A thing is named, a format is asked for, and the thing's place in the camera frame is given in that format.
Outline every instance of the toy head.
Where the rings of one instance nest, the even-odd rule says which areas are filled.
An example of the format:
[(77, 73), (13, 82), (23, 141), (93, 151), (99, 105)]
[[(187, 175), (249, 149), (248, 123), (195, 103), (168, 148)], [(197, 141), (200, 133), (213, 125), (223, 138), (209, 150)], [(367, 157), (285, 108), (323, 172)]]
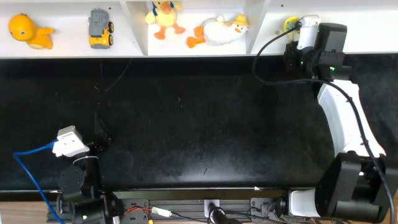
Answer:
[(236, 19), (232, 22), (232, 26), (235, 31), (240, 34), (245, 34), (248, 31), (249, 24), (245, 15), (239, 14)]
[(154, 1), (152, 3), (154, 7), (162, 10), (165, 14), (169, 14), (174, 8), (174, 4), (171, 1)]
[(36, 35), (36, 25), (25, 14), (19, 14), (11, 18), (8, 29), (12, 37), (19, 41), (27, 41)]

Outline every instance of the blue cable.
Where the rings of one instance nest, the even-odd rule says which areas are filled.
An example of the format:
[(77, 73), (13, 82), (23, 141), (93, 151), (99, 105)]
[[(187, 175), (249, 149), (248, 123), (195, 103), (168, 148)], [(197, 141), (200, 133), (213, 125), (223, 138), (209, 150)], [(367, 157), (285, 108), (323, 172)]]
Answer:
[(25, 164), (21, 161), (21, 159), (19, 158), (19, 156), (26, 156), (26, 155), (30, 155), (36, 152), (40, 152), (43, 151), (45, 149), (52, 149), (54, 147), (54, 143), (56, 143), (57, 140), (52, 141), (50, 143), (48, 143), (47, 145), (40, 147), (38, 149), (33, 149), (30, 151), (26, 151), (26, 152), (14, 152), (14, 158), (19, 162), (19, 164), (22, 166), (22, 168), (24, 168), (24, 170), (27, 172), (27, 174), (29, 175), (29, 177), (32, 179), (33, 183), (36, 185), (37, 190), (39, 190), (40, 194), (43, 197), (43, 200), (45, 201), (45, 203), (47, 203), (47, 206), (49, 206), (49, 209), (51, 211), (51, 213), (54, 215), (55, 219), (57, 219), (57, 221), (61, 224), (65, 224), (60, 217), (57, 215), (57, 213), (54, 211), (54, 209), (52, 208), (52, 206), (50, 205), (50, 202), (47, 200), (47, 198), (44, 195), (43, 190), (41, 189), (41, 187), (39, 186), (39, 183), (37, 183), (37, 181), (35, 180), (35, 178), (33, 177), (33, 175), (30, 173), (29, 169), (25, 166)]

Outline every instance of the wooden floor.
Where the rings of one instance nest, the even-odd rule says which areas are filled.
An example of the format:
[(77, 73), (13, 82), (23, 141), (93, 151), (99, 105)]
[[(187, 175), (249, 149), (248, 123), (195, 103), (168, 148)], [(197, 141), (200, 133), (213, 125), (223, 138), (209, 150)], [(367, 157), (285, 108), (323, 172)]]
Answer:
[[(398, 199), (394, 199), (394, 204), (398, 211)], [(45, 202), (0, 202), (0, 224), (44, 224), (47, 220), (47, 211)], [(388, 213), (382, 224), (389, 224), (389, 219), (390, 214)], [(155, 224), (171, 224), (171, 222), (156, 222)], [(178, 224), (197, 223), (179, 222)]]

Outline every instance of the white duck plush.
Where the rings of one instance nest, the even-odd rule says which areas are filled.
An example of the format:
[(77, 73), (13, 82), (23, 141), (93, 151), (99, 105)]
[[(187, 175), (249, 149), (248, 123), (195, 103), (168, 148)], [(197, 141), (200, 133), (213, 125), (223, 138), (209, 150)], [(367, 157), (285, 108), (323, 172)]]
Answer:
[(187, 45), (194, 48), (197, 44), (207, 43), (210, 46), (230, 44), (240, 39), (248, 31), (246, 16), (239, 14), (232, 22), (224, 22), (223, 16), (208, 19), (202, 26), (195, 28), (195, 37), (188, 37)]

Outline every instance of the yellow hat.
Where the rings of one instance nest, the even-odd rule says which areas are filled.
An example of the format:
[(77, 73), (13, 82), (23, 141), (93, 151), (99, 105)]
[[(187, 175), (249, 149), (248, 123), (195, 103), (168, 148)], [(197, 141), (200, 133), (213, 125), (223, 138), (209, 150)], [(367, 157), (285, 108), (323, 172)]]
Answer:
[(246, 20), (246, 16), (239, 14), (232, 23), (239, 25), (239, 26), (249, 26), (248, 21)]

